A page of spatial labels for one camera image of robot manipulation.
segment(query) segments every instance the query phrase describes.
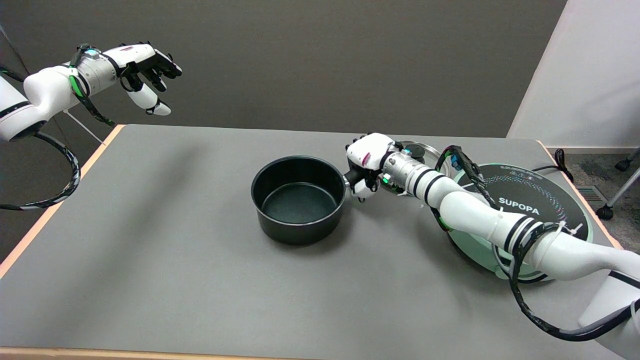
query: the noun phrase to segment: gray tabletop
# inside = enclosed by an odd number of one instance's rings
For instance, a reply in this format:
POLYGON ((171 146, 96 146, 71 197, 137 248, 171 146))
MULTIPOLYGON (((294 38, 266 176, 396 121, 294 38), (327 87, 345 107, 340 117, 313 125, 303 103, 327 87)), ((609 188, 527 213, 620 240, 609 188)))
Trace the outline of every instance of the gray tabletop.
MULTIPOLYGON (((593 341, 538 330, 507 283, 462 258, 415 199, 383 192, 349 202, 335 232, 310 247, 269 240, 250 197, 254 174, 291 154, 346 171, 353 137, 124 127, 1 279, 0 345, 303 359, 618 358, 593 341)), ((530 140, 394 138, 455 143, 477 163, 551 164, 530 140)), ((571 191, 559 173, 548 177, 571 191)), ((594 228, 594 241, 609 245, 594 228)), ((605 276, 523 293, 536 314, 576 327, 605 276)))

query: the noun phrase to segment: black stripe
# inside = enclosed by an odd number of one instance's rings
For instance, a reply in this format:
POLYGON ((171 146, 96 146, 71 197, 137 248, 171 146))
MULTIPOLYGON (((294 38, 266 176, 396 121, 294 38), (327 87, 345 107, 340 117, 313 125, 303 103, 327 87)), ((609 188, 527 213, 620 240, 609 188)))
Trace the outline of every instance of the black stripe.
POLYGON ((615 279, 618 279, 618 280, 620 280, 622 282, 626 282, 627 284, 635 287, 636 289, 640 289, 640 281, 635 280, 634 278, 629 277, 629 276, 627 276, 627 275, 625 275, 623 273, 612 271, 612 272, 609 273, 609 276, 611 276, 611 277, 613 277, 615 279))
POLYGON ((428 168, 423 173, 418 175, 418 178, 415 180, 415 183, 413 183, 413 196, 415 196, 415 192, 418 191, 418 183, 420 182, 420 179, 422 179, 422 176, 424 176, 424 174, 426 174, 428 172, 435 171, 435 170, 436 169, 434 169, 434 168, 428 168))
POLYGON ((391 156, 391 154, 394 154, 396 152, 397 151, 387 151, 387 153, 382 156, 382 159, 380 159, 380 165, 379 165, 380 166, 380 170, 382 170, 382 168, 385 167, 385 161, 387 160, 387 158, 389 156, 391 156))
POLYGON ((509 243, 511 243, 511 238, 513 237, 513 234, 516 232, 518 227, 522 225, 522 222, 524 222, 524 220, 527 220, 527 219, 528 217, 526 216, 521 217, 518 221, 516 221, 515 224, 513 224, 513 226, 511 227, 511 230, 509 230, 509 234, 507 235, 507 238, 504 240, 504 247, 502 248, 504 251, 509 252, 509 243))
POLYGON ((11 105, 8 108, 4 109, 3 111, 0 111, 0 119, 3 118, 5 115, 9 115, 10 113, 14 112, 15 110, 18 110, 19 108, 23 108, 27 105, 31 104, 28 101, 22 101, 22 102, 18 102, 15 105, 11 105))
POLYGON ((422 201, 426 202, 427 205, 429 205, 429 203, 427 202, 427 196, 429 195, 429 190, 431 189, 431 187, 433 186, 433 184, 436 183, 436 181, 438 181, 439 179, 446 177, 442 174, 434 177, 433 179, 431 179, 431 182, 427 185, 427 188, 424 190, 424 197, 422 198, 422 201))
POLYGON ((89 96, 91 94, 91 88, 89 88, 89 84, 86 82, 84 76, 82 76, 82 74, 80 73, 80 70, 78 70, 78 76, 76 76, 77 78, 80 78, 80 81, 82 81, 82 84, 84 85, 84 88, 86 89, 86 93, 85 95, 89 96))
POLYGON ((105 59, 109 60, 109 62, 113 65, 113 68, 116 70, 116 77, 119 78, 120 74, 122 74, 122 69, 118 67, 118 63, 105 53, 100 53, 100 55, 104 56, 105 59))
POLYGON ((80 74, 80 72, 78 71, 78 77, 80 78, 80 80, 82 81, 82 84, 84 84, 84 88, 86 89, 86 96, 91 95, 91 88, 89 87, 89 83, 86 82, 84 76, 82 76, 82 74, 80 74))
POLYGON ((527 225, 524 226, 524 228, 522 229, 522 231, 520 231, 520 234, 518 235, 518 238, 516 239, 516 242, 513 243, 513 251, 515 252, 518 247, 520 246, 520 242, 522 241, 522 239, 524 239, 524 236, 527 234, 527 232, 529 231, 529 229, 533 226, 533 224, 535 224, 537 221, 535 221, 535 219, 532 219, 527 225))

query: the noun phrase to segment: robot finger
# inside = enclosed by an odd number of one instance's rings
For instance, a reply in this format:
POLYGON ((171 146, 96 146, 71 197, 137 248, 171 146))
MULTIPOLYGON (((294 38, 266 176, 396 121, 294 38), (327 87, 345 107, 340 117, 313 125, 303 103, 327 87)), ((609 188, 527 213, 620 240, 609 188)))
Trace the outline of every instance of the robot finger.
POLYGON ((176 65, 167 55, 156 50, 156 63, 153 66, 154 70, 160 75, 164 75, 170 79, 182 75, 182 69, 176 65))
POLYGON ((154 88, 156 88, 160 92, 166 91, 166 85, 164 81, 160 78, 160 75, 153 69, 146 69, 141 71, 145 78, 147 78, 153 84, 154 88))
POLYGON ((169 115, 171 109, 169 106, 151 89, 147 84, 143 84, 138 91, 128 91, 127 95, 131 100, 143 108, 147 115, 169 115))

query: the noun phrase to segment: black cable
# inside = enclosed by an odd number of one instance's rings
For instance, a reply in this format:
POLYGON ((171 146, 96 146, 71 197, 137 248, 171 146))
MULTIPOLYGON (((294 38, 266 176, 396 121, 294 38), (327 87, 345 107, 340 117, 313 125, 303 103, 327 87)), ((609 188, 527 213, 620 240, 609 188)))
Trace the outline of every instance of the black cable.
POLYGON ((529 241, 523 246, 520 244, 517 249, 513 251, 513 271, 511 274, 508 274, 509 277, 509 287, 511 288, 511 292, 516 299, 518 306, 522 313, 530 319, 530 321, 535 324, 538 328, 545 331, 547 334, 558 338, 560 340, 565 341, 589 341, 596 339, 607 332, 615 329, 617 326, 622 324, 624 321, 631 318, 631 311, 635 309, 635 311, 640 308, 640 301, 636 301, 633 306, 627 306, 624 309, 619 311, 620 313, 611 318, 609 321, 605 322, 601 326, 596 327, 593 330, 586 331, 585 333, 575 334, 569 333, 566 330, 563 330, 559 327, 551 325, 550 323, 542 320, 533 314, 533 311, 529 308, 527 303, 524 301, 522 293, 518 288, 518 275, 520 273, 520 267, 524 261, 524 257, 531 249, 531 247, 540 239, 544 234, 547 234, 551 231, 556 231, 558 224, 543 224, 535 228, 535 230, 531 233, 529 241))
POLYGON ((35 138, 44 140, 51 146, 55 147, 56 150, 60 151, 62 155, 65 156, 65 158, 69 162, 69 165, 71 165, 71 171, 72 171, 71 180, 65 186, 65 188, 62 189, 62 191, 59 194, 55 195, 50 199, 36 201, 36 202, 29 202, 23 205, 0 204, 0 209, 17 210, 17 211, 45 209, 45 208, 48 208, 49 206, 55 205, 65 200, 67 197, 69 197, 69 195, 71 195, 77 189, 78 184, 80 183, 80 164, 78 162, 78 158, 76 157, 76 155, 71 150, 69 150, 66 146, 64 146, 61 142, 57 141, 55 138, 45 133, 35 133, 33 136, 35 138))
POLYGON ((555 159, 557 165, 548 165, 546 167, 539 167, 539 168, 535 168, 535 169, 533 169, 531 171, 540 171, 540 170, 545 170, 545 169, 548 169, 548 168, 554 168, 556 170, 560 170, 560 171, 564 172, 564 174, 573 183, 573 175, 571 174, 571 172, 569 172, 569 169, 564 164, 564 150, 556 149, 556 152, 554 153, 554 159, 555 159))
POLYGON ((12 69, 9 69, 3 63, 0 63, 0 72, 3 73, 4 75, 7 75, 9 78, 12 78, 12 79, 18 81, 19 83, 23 83, 24 82, 24 76, 18 74, 17 72, 13 71, 12 69))
MULTIPOLYGON (((489 192, 484 186, 484 179, 483 179, 482 173, 480 172, 480 168, 473 161, 471 161, 471 159, 469 159, 468 156, 466 156, 462 152, 462 149, 460 147, 455 145, 447 147, 445 151, 442 152, 442 155, 440 156, 440 158, 436 163, 436 167, 435 167, 436 170, 438 170, 442 166, 446 158, 449 156, 455 156, 455 162, 457 164, 454 167, 456 167, 456 169, 458 170, 463 170, 466 173, 471 183, 473 183, 476 186, 477 190, 487 200, 490 207, 493 209, 499 210, 500 208, 495 203, 495 201, 491 198, 491 195, 489 194, 489 192)), ((565 174, 567 174, 567 177, 569 177, 569 179, 573 182, 573 176, 569 173, 566 166, 564 165, 564 151, 562 149, 558 149, 556 151, 556 163, 558 164, 558 166, 541 167, 541 168, 534 169, 533 171, 544 170, 546 168, 556 168, 560 171, 563 171, 565 174)), ((441 224, 442 226, 443 224, 442 219, 440 219, 440 214, 437 212, 437 210, 434 211, 434 215, 436 216, 438 223, 441 224)), ((511 292, 520 310, 537 327, 545 331, 547 334, 550 334, 555 338, 559 338, 565 341, 593 340, 606 334, 607 332, 613 330, 614 328, 622 324, 624 321, 628 320, 631 317, 631 311, 633 310, 633 308, 635 308, 635 311, 638 311, 638 309, 640 308, 640 300, 636 301, 633 306, 627 306, 625 309, 620 309, 616 312, 613 312, 612 315, 615 313, 618 313, 618 314, 612 317, 611 319, 608 319, 604 323, 592 324, 592 325, 597 324, 597 326, 594 328, 590 328, 589 326, 587 326, 583 328, 585 329, 584 332, 581 332, 580 329, 577 329, 576 331, 567 331, 559 327, 556 327, 554 325, 551 325, 550 323, 534 315, 533 311, 531 311, 530 307, 524 301, 522 293, 520 292, 520 288, 518 287, 518 283, 520 282, 518 278, 520 275, 520 268, 522 266, 522 263, 524 262, 524 258, 528 253, 528 251, 536 243, 536 241, 538 241, 538 239, 540 239, 543 235, 551 231, 556 231, 559 226, 560 226, 559 224, 555 224, 555 223, 545 223, 545 224, 539 225, 538 227, 535 227, 531 231, 529 235, 529 239, 524 244, 522 243, 516 244, 514 250, 512 251, 513 260, 509 264, 509 271, 505 272, 505 274, 509 279, 509 287, 511 289, 511 292)), ((493 253, 498 257, 496 260, 500 261, 498 247, 496 245, 493 245, 492 249, 493 249, 493 253)), ((542 274, 537 279, 542 280, 544 277, 546 277, 546 275, 542 274)))
MULTIPOLYGON (((70 69, 76 69, 78 64, 80 64, 80 61, 82 60, 82 57, 84 56, 84 52, 89 50, 89 49, 93 49, 93 47, 89 44, 82 44, 78 47, 76 53, 74 54, 74 56, 71 58, 71 62, 69 62, 69 68, 70 69)), ((73 75, 69 75, 69 81, 71 83, 71 88, 72 88, 72 92, 74 93, 76 99, 78 99, 78 101, 84 105, 84 107, 87 109, 87 111, 89 111, 89 113, 99 122, 103 122, 105 124, 107 124, 109 127, 114 127, 116 126, 116 124, 109 120, 108 118, 106 118, 105 116, 103 116, 98 109, 95 107, 95 105, 93 105, 93 103, 91 102, 91 100, 89 100, 89 97, 87 96, 86 92, 84 91, 84 89, 82 88, 82 85, 80 85, 80 82, 78 80, 77 77, 73 76, 73 75)))

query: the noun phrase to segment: black pot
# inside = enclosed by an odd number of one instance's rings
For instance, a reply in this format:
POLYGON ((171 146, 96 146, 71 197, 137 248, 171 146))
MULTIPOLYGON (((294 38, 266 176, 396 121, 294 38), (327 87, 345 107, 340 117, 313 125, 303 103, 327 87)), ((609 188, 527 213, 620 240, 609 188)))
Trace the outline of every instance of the black pot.
POLYGON ((340 222, 346 185, 333 165, 311 156, 288 156, 253 179, 251 196, 262 230, 289 245, 310 245, 340 222))

